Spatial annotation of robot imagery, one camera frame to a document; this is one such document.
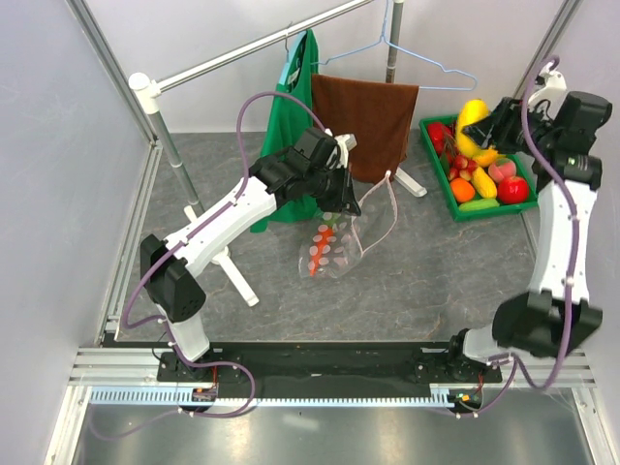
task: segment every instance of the plastic fruit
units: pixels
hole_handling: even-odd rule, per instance
[[[448,171],[448,181],[452,181],[458,177],[458,170],[456,168],[450,168]]]
[[[469,160],[462,155],[456,155],[454,158],[454,167],[457,170],[466,170],[469,165]]]
[[[458,206],[460,211],[477,211],[495,208],[500,204],[495,199],[480,199],[479,201],[466,201]]]
[[[522,203],[530,196],[530,186],[519,176],[507,177],[497,186],[497,198],[507,204]]]
[[[486,103],[482,100],[470,100],[464,106],[456,119],[456,146],[468,158],[481,154],[482,150],[468,136],[463,134],[463,128],[477,123],[490,113]]]
[[[509,158],[501,158],[488,167],[488,175],[499,184],[507,177],[516,176],[516,165]]]
[[[444,142],[446,140],[446,135],[452,134],[450,128],[443,123],[435,122],[430,123],[426,126],[426,132],[428,133],[428,137],[431,142],[433,142],[433,147],[437,153],[442,153],[444,150]]]
[[[476,190],[465,179],[456,178],[450,184],[454,198],[459,203],[468,202],[476,195]]]
[[[478,163],[476,163],[472,159],[469,159],[467,161],[467,168],[465,170],[467,170],[471,174],[472,172],[476,170],[477,167],[478,167]]]
[[[501,159],[505,156],[506,155],[500,155],[497,150],[491,147],[485,150],[481,150],[478,155],[474,156],[474,160],[476,160],[476,163],[478,163],[481,167],[486,168],[494,161]]]
[[[458,176],[465,179],[466,181],[471,181],[472,180],[472,174],[470,172],[468,172],[467,170],[461,170],[458,172]]]
[[[472,184],[483,199],[495,199],[497,197],[497,187],[493,179],[488,177],[484,169],[477,167],[472,173]]]

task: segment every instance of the clothes rack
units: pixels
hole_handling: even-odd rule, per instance
[[[229,65],[240,58],[262,50],[263,48],[269,47],[281,41],[285,41],[292,35],[298,34],[331,19],[352,12],[353,10],[356,10],[357,8],[367,5],[373,1],[374,0],[352,0],[348,3],[312,16],[309,19],[305,19],[297,24],[290,25],[285,29],[276,31],[265,37],[257,39],[254,42],[246,44],[245,46],[235,48],[234,50],[177,73],[171,77],[163,78],[159,81],[151,79],[144,73],[134,73],[129,77],[129,86],[136,94],[142,110],[146,113],[148,119],[153,125],[156,136],[166,152],[170,166],[172,167],[174,174],[185,192],[187,202],[197,217],[204,213],[204,207],[198,197],[198,193],[196,192],[192,179],[183,165],[183,160],[178,153],[176,145],[172,140],[166,121],[164,120],[157,104],[157,98],[162,95],[162,93],[167,92],[185,82],[189,82],[190,80],[203,76],[211,71],[217,70],[218,68]],[[394,0],[390,41],[395,45],[398,44],[398,38],[400,35],[403,2],[404,0]],[[397,49],[390,47],[387,59],[387,82],[393,82],[394,79],[396,54]],[[398,169],[395,178],[415,196],[421,197],[426,194],[426,189],[420,186],[402,169]],[[192,215],[189,214],[189,211],[186,211],[186,213],[188,213],[188,217],[192,217]],[[251,298],[245,298],[248,305],[258,303],[258,299],[255,295],[253,295],[249,285],[245,282],[243,276],[238,272],[233,262],[227,261],[227,263],[228,265],[223,269],[227,272],[230,279],[238,289],[246,290],[246,293],[243,293],[246,294],[244,298],[247,295],[251,296]]]

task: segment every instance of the red wire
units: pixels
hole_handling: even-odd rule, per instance
[[[484,386],[484,378],[482,377],[482,373],[479,373],[478,374],[478,388],[476,389],[476,392],[474,392],[474,395],[478,394],[482,390],[482,386]]]

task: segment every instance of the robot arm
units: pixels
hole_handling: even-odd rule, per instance
[[[554,119],[548,109],[557,105],[566,86],[562,76],[547,68],[539,77],[544,83],[529,101],[528,121],[536,146],[562,176],[578,208],[579,247],[573,283],[573,326],[569,351],[578,347],[601,324],[603,312],[589,306],[585,277],[585,252],[590,213],[601,186],[601,160],[589,156],[596,131],[611,115],[611,104],[585,92],[570,92]],[[537,111],[543,100],[547,110]],[[494,145],[498,151],[531,155],[520,121],[522,102],[505,98],[489,116],[463,129],[482,148]],[[493,324],[463,330],[452,338],[455,357],[487,362],[502,352],[517,349],[535,357],[557,357],[564,318],[565,274],[571,253],[572,218],[562,191],[546,171],[534,163],[541,228],[539,251],[528,291],[498,308]]]
[[[323,211],[359,215],[353,181],[347,169],[349,150],[355,145],[353,135],[333,138],[318,129],[308,129],[295,146],[263,157],[252,166],[246,188],[238,200],[235,194],[243,181],[182,230],[163,241],[154,235],[144,239],[140,245],[142,275],[176,244],[186,244],[164,263],[145,287],[168,320],[179,349],[188,359],[196,360],[209,348],[201,320],[206,294],[196,278],[225,246],[277,208],[305,195],[314,197]],[[232,206],[218,215],[229,202]]]

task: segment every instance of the brown towel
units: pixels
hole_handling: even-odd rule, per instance
[[[312,75],[312,109],[337,136],[353,133],[351,173],[378,183],[407,158],[407,140],[419,88],[364,80]]]

